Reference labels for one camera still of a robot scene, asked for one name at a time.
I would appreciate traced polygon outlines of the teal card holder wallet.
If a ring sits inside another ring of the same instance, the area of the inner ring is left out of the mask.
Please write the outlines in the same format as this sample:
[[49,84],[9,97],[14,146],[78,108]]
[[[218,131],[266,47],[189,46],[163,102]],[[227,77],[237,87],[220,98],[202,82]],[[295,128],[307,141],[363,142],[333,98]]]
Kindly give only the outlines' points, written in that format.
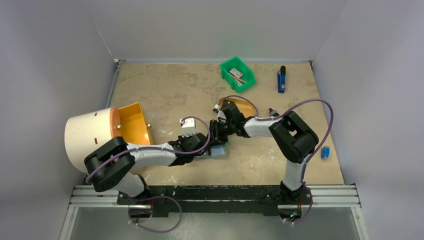
[[197,159],[214,159],[223,157],[228,154],[229,143],[218,144],[208,147],[201,155],[196,155],[194,158]]

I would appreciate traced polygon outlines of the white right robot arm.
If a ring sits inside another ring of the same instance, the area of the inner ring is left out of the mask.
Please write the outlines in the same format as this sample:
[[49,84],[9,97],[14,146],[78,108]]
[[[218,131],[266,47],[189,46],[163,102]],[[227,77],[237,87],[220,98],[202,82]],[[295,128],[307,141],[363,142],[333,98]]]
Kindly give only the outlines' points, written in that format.
[[228,136],[243,138],[270,137],[286,158],[285,174],[281,181],[282,200],[288,204],[300,198],[306,159],[315,151],[319,138],[294,111],[269,118],[246,117],[234,102],[217,110],[217,118],[209,122],[211,142],[223,145]]

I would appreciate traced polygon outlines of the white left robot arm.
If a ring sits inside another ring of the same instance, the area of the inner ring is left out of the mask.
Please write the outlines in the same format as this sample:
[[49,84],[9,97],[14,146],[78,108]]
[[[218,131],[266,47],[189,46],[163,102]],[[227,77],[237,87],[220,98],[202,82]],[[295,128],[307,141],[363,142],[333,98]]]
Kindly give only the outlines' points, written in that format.
[[96,192],[117,190],[142,205],[149,199],[148,185],[141,175],[132,174],[132,169],[191,163],[205,151],[209,141],[203,133],[160,145],[138,145],[126,142],[121,136],[114,137],[84,159],[88,174],[85,181]]

